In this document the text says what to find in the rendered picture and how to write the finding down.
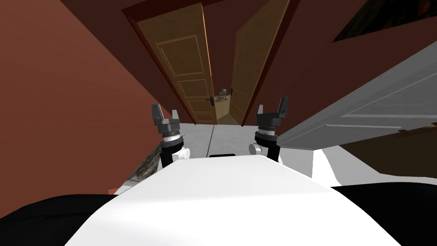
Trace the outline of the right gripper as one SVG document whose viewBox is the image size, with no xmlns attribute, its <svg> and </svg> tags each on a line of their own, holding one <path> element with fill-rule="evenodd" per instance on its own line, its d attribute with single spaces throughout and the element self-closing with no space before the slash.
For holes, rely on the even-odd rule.
<svg viewBox="0 0 437 246">
<path fill-rule="evenodd" d="M 257 124 L 263 127 L 279 127 L 281 120 L 288 114 L 288 97 L 282 97 L 275 113 L 263 113 L 263 105 L 259 105 L 257 110 Z"/>
</svg>

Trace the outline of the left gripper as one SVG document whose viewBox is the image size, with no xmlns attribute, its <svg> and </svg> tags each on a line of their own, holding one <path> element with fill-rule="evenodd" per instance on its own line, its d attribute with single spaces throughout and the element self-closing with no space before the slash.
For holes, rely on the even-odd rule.
<svg viewBox="0 0 437 246">
<path fill-rule="evenodd" d="M 179 124 L 179 116 L 177 110 L 172 110 L 172 119 L 164 119 L 160 104 L 152 104 L 151 106 L 152 118 L 155 125 L 172 125 Z"/>
</svg>

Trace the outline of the brown panelled door leaf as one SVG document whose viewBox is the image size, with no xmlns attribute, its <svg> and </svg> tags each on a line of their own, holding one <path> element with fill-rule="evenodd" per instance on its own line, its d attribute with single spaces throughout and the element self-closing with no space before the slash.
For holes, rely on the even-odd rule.
<svg viewBox="0 0 437 246">
<path fill-rule="evenodd" d="M 290 0 L 269 0 L 236 33 L 230 115 L 242 124 Z"/>
<path fill-rule="evenodd" d="M 201 3 L 136 23 L 196 124 L 217 124 Z"/>
</svg>

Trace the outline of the grey patterned rug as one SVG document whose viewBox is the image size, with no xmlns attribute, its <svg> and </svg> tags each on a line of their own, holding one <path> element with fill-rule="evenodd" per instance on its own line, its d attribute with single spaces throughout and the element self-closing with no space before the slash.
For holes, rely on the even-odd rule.
<svg viewBox="0 0 437 246">
<path fill-rule="evenodd" d="M 155 174 L 158 170 L 160 162 L 160 154 L 162 152 L 160 144 L 158 144 L 144 161 L 135 169 L 129 176 L 129 180 L 140 182 L 149 176 Z"/>
</svg>

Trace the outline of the grey panelled door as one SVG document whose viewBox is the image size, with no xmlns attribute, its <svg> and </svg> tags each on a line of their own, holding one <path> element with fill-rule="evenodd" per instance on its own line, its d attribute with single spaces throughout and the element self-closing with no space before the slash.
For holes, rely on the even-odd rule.
<svg viewBox="0 0 437 246">
<path fill-rule="evenodd" d="M 283 148 L 317 150 L 437 122 L 437 41 L 281 134 Z"/>
</svg>

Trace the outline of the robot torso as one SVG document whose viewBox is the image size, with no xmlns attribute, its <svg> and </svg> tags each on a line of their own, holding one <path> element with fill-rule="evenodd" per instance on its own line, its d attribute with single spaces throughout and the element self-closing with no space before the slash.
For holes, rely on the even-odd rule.
<svg viewBox="0 0 437 246">
<path fill-rule="evenodd" d="M 65 246 L 400 246 L 330 186 L 262 155 L 177 160 Z"/>
</svg>

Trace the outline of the dark picture on wall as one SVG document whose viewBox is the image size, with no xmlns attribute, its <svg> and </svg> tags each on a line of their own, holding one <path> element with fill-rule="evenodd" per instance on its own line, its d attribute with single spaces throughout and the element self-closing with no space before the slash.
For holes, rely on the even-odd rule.
<svg viewBox="0 0 437 246">
<path fill-rule="evenodd" d="M 367 0 L 333 42 L 437 16 L 437 0 Z"/>
</svg>

